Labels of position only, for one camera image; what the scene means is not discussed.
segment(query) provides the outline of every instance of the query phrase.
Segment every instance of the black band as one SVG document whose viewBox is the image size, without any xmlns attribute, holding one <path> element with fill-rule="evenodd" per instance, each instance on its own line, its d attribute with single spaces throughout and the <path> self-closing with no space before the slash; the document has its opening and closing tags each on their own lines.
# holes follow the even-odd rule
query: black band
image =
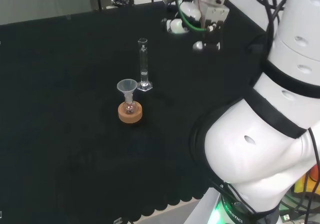
<svg viewBox="0 0 320 224">
<path fill-rule="evenodd" d="M 222 195 L 221 204 L 226 214 L 235 224 L 255 224 L 258 220 L 265 218 L 266 216 L 279 210 L 280 203 L 270 211 L 261 212 L 257 214 L 242 213 L 237 210 L 236 204 L 229 200 L 226 196 Z"/>
<path fill-rule="evenodd" d="M 296 139 L 306 132 L 306 129 L 299 127 L 281 112 L 276 110 L 253 88 L 248 91 L 244 99 L 262 120 L 282 134 Z"/>
<path fill-rule="evenodd" d="M 282 88 L 305 97 L 320 98 L 320 86 L 292 78 L 274 66 L 269 60 L 262 64 L 262 70 L 273 82 Z"/>
</svg>

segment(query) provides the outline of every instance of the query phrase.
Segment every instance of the table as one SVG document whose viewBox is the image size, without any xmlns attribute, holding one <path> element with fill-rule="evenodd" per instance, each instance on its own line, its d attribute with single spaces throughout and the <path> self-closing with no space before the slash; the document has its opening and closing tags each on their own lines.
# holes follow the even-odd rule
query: table
<svg viewBox="0 0 320 224">
<path fill-rule="evenodd" d="M 163 2 L 1 26 L 1 223 L 135 221 L 200 199 L 210 184 L 190 129 L 243 95 L 259 63 L 244 47 L 260 28 L 229 5 L 221 53 L 193 53 L 199 33 L 163 33 Z M 135 92 L 143 118 L 126 125 L 116 85 L 139 80 L 141 37 L 154 87 Z"/>
</svg>

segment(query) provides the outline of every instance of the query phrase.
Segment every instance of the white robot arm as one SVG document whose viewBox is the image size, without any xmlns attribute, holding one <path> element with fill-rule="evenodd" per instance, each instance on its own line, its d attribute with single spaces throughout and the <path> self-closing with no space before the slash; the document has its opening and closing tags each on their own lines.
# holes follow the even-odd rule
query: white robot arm
<svg viewBox="0 0 320 224">
<path fill-rule="evenodd" d="M 188 14 L 198 1 L 201 12 L 193 11 L 195 17 L 202 13 L 212 26 L 224 22 L 229 12 L 224 0 L 195 0 L 181 9 Z M 307 130 L 312 127 L 320 150 L 319 25 L 320 0 L 287 0 L 264 73 L 205 137 L 211 169 L 258 214 L 275 210 L 288 189 L 316 164 Z M 224 223 L 244 223 L 224 198 L 222 204 Z M 279 224 L 281 219 L 270 222 Z"/>
</svg>

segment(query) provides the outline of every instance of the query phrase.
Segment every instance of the funnel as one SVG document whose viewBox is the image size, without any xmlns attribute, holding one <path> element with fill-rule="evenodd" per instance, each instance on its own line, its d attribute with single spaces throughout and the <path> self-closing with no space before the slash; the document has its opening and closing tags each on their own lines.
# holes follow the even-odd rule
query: funnel
<svg viewBox="0 0 320 224">
<path fill-rule="evenodd" d="M 125 102 L 123 103 L 123 111 L 126 114 L 133 114 L 137 111 L 137 105 L 133 101 L 133 93 L 137 88 L 138 84 L 133 79 L 124 79 L 121 80 L 117 85 L 117 88 L 120 92 L 124 94 Z"/>
</svg>

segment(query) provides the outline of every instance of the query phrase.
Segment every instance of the glass cylinder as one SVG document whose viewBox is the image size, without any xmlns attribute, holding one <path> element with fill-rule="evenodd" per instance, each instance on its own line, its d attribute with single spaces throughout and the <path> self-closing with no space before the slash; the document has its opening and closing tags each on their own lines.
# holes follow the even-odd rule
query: glass cylinder
<svg viewBox="0 0 320 224">
<path fill-rule="evenodd" d="M 148 40 L 141 38 L 138 40 L 140 53 L 140 77 L 141 82 L 138 83 L 138 89 L 148 91 L 152 89 L 152 83 L 149 81 L 148 75 Z"/>
</svg>

